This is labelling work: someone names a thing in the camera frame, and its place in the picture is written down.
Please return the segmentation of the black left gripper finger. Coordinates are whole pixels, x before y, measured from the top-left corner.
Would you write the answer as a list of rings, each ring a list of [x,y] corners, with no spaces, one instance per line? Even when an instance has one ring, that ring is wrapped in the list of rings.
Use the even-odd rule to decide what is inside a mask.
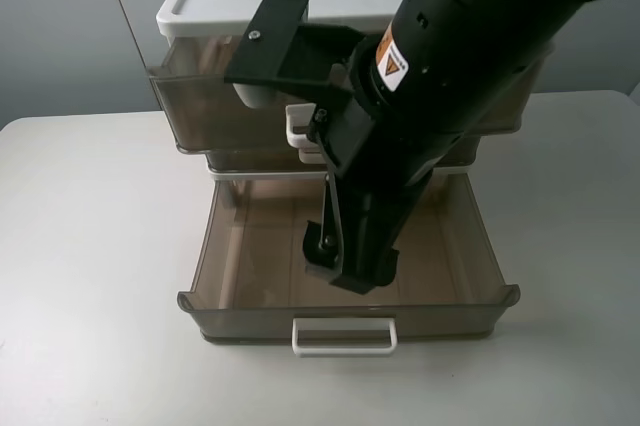
[[[309,221],[302,243],[305,272],[324,281],[342,281],[339,234],[334,219]]]

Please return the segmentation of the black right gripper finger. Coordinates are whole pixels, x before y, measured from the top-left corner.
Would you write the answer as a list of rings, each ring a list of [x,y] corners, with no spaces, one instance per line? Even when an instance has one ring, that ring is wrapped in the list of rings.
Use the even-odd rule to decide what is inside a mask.
[[[394,281],[397,272],[398,256],[399,252],[391,248],[385,259],[380,262],[377,267],[378,286],[388,286]]]

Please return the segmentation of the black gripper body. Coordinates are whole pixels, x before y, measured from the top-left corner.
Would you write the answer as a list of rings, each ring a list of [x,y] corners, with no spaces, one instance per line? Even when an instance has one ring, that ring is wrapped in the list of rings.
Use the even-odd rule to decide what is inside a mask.
[[[395,249],[435,164],[473,126],[475,103],[351,93],[341,104],[315,104],[309,139],[327,164],[321,222],[334,219],[340,237],[343,280],[327,282],[366,294],[384,287],[377,267]]]

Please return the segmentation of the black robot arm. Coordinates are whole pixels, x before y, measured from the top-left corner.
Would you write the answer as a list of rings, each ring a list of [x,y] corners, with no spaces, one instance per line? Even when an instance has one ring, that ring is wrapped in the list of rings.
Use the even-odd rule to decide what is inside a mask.
[[[307,272],[358,294],[390,284],[437,162],[591,1],[402,0],[383,37],[357,46],[350,97],[319,102],[310,122],[328,174]]]

